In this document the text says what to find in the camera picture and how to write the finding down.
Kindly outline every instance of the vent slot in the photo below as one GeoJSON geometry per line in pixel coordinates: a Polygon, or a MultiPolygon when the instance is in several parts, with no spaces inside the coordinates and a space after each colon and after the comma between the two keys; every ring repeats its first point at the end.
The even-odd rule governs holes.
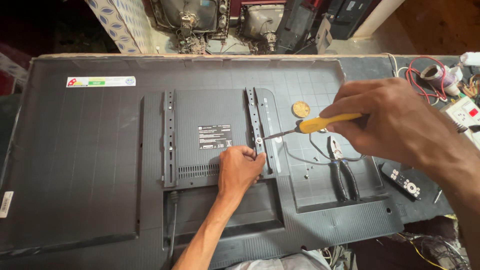
{"type": "Polygon", "coordinates": [[[178,179],[212,176],[219,173],[220,165],[218,163],[183,166],[178,168],[178,179]]]}

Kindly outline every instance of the yellow screwdriver handle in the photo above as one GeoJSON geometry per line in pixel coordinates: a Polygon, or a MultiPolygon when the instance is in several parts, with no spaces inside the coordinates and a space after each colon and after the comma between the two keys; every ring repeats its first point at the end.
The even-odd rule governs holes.
{"type": "Polygon", "coordinates": [[[299,128],[302,133],[312,133],[324,129],[328,124],[332,122],[352,120],[361,116],[361,113],[343,113],[330,118],[316,117],[301,122],[299,128]]]}

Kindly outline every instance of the barcode sticker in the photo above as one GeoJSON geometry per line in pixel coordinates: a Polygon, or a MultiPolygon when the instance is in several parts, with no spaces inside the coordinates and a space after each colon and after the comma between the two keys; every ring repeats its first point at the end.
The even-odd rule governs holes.
{"type": "Polygon", "coordinates": [[[0,208],[0,218],[6,218],[8,215],[8,209],[10,208],[10,203],[12,202],[13,191],[6,191],[3,195],[3,201],[0,208]]]}

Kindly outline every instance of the remote control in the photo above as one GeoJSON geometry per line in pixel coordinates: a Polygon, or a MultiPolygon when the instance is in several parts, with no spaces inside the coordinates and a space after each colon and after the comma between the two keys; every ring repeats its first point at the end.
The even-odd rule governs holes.
{"type": "Polygon", "coordinates": [[[385,162],[382,165],[382,172],[390,179],[393,180],[393,182],[406,191],[408,191],[408,194],[412,197],[414,197],[417,200],[421,200],[420,197],[420,188],[411,180],[407,179],[402,172],[398,170],[399,168],[394,168],[392,165],[389,163],[385,162]]]}

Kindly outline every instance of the patterned tile wall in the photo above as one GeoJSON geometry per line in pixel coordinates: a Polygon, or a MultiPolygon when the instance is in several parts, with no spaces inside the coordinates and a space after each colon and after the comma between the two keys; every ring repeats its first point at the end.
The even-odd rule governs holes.
{"type": "Polygon", "coordinates": [[[85,0],[121,53],[154,53],[142,0],[85,0]]]}

